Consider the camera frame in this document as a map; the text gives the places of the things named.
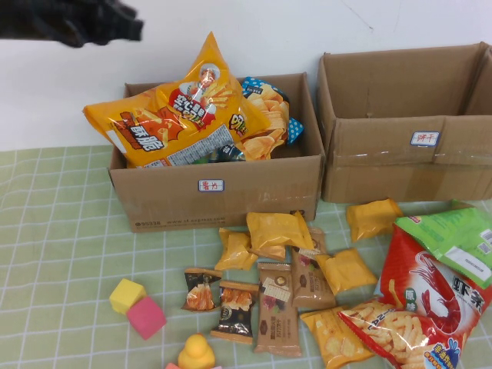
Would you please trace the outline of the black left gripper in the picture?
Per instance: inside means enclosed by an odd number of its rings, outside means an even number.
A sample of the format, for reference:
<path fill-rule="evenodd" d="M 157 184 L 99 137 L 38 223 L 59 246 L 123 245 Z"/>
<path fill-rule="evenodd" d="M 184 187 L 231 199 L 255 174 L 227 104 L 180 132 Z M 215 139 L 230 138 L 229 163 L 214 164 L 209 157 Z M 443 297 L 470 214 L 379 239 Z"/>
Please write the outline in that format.
<path fill-rule="evenodd" d="M 137 11 L 121 1 L 27 1 L 27 15 L 35 38 L 80 48 L 87 43 L 107 45 L 103 29 L 108 17 L 112 40 L 141 41 L 144 22 Z"/>

